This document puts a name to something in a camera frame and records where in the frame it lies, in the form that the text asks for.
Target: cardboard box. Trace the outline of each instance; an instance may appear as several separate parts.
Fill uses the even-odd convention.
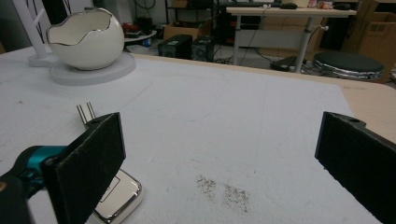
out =
[[[187,7],[189,5],[189,1],[186,0],[173,0],[172,7]]]
[[[174,35],[192,35],[192,40],[197,36],[210,35],[214,19],[211,18],[201,22],[176,21],[168,24],[164,28],[163,40],[167,40]]]
[[[396,14],[373,12],[361,18],[346,36],[342,51],[359,53],[384,65],[384,75],[374,82],[385,83],[396,63]]]

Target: floor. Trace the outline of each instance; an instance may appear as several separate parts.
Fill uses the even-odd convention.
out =
[[[140,45],[132,45],[126,47],[132,53],[139,54],[148,54],[148,55],[157,55],[158,56],[158,44],[161,43],[161,39],[153,40],[150,47],[143,47]],[[255,48],[249,49],[240,49],[238,52],[238,62],[241,66],[246,67],[254,67],[254,68],[264,68],[271,69],[270,63],[274,61],[278,61],[282,58],[272,57],[272,56],[264,56],[260,55],[260,53]],[[215,63],[233,63],[233,47],[230,46],[215,46]],[[302,67],[302,73],[307,74],[308,76],[323,76],[317,68],[311,65],[308,61]],[[391,79],[389,82],[385,83],[396,90],[396,69],[393,70],[391,75]]]

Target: shelf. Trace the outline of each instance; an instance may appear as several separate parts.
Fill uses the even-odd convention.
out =
[[[169,24],[169,13],[168,10],[174,10],[175,11],[175,19],[178,21],[178,14],[177,12],[179,10],[195,10],[196,11],[196,18],[198,20],[198,11],[210,11],[210,16],[213,17],[215,15],[214,13],[214,5],[218,6],[219,5],[219,0],[214,0],[216,1],[216,4],[212,2],[211,7],[169,7],[168,6],[168,0],[165,1],[165,12],[166,12],[166,23]]]

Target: black equipment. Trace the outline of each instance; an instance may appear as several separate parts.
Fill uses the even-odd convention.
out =
[[[191,59],[210,62],[214,60],[215,39],[211,36],[198,36],[191,44]]]
[[[191,35],[174,35],[158,45],[159,55],[167,58],[191,59]]]

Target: white table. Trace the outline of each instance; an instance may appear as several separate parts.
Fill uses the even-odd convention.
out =
[[[317,8],[281,9],[260,7],[227,7],[227,12],[236,16],[235,41],[233,43],[233,64],[238,65],[239,47],[289,48],[300,49],[296,59],[295,73],[300,73],[306,47],[311,36],[314,18],[345,18],[356,15],[354,10],[327,10]],[[241,30],[242,16],[307,17],[303,32]]]
[[[324,110],[395,141],[394,89],[138,55],[128,76],[69,87],[29,67],[33,54],[0,55],[0,174],[30,146],[68,145],[90,101],[96,116],[120,112],[121,168],[146,191],[123,223],[378,223],[314,154]],[[55,223],[46,191],[29,204]]]

